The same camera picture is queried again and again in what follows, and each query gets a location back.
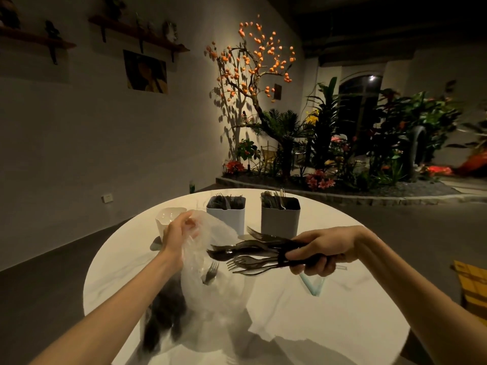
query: wall socket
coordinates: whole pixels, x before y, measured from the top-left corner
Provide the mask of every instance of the wall socket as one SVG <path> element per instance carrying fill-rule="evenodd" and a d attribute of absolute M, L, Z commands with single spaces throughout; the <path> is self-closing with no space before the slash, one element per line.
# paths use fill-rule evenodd
<path fill-rule="evenodd" d="M 101 201 L 103 203 L 109 203 L 113 201 L 113 195 L 111 193 L 108 193 L 106 195 L 101 196 Z"/>

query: person's left hand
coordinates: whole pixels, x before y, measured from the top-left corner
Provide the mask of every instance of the person's left hand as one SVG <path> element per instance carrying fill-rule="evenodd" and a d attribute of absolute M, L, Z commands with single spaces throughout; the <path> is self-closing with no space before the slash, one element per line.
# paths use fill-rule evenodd
<path fill-rule="evenodd" d="M 168 256 L 175 271 L 179 271 L 183 267 L 183 242 L 191 229 L 195 227 L 195 222 L 190 218 L 192 214 L 192 210 L 179 214 L 164 231 L 162 240 L 164 248 L 159 254 Z"/>

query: arched window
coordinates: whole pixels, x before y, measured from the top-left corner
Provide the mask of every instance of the arched window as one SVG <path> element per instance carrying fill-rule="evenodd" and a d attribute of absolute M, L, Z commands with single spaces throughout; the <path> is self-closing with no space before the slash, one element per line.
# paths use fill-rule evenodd
<path fill-rule="evenodd" d="M 339 86 L 339 128 L 349 139 L 353 136 L 360 139 L 362 133 L 374 126 L 371 111 L 379 100 L 381 84 L 381 76 L 367 74 L 347 79 Z M 357 154 L 366 150 L 360 142 Z"/>

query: right arm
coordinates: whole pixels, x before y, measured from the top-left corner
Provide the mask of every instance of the right arm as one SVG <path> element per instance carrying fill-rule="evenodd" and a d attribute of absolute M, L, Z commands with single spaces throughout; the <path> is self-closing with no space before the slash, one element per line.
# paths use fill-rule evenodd
<path fill-rule="evenodd" d="M 412 331 L 437 364 L 487 363 L 487 327 L 454 303 L 424 276 L 399 257 L 374 233 L 362 226 L 305 232 L 296 240 L 308 244 L 288 252 L 290 260 L 322 253 L 314 266 L 291 268 L 295 274 L 327 276 L 337 262 L 359 259 L 389 294 Z"/>

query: yellow flower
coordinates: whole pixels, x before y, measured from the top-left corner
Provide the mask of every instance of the yellow flower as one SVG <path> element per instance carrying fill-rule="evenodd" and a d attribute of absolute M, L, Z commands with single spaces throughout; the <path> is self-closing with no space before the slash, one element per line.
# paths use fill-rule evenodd
<path fill-rule="evenodd" d="M 318 121 L 318 117 L 317 117 L 317 116 L 315 116 L 315 115 L 309 115 L 309 116 L 306 118 L 306 122 L 307 122 L 308 124 L 315 125 L 317 121 Z"/>

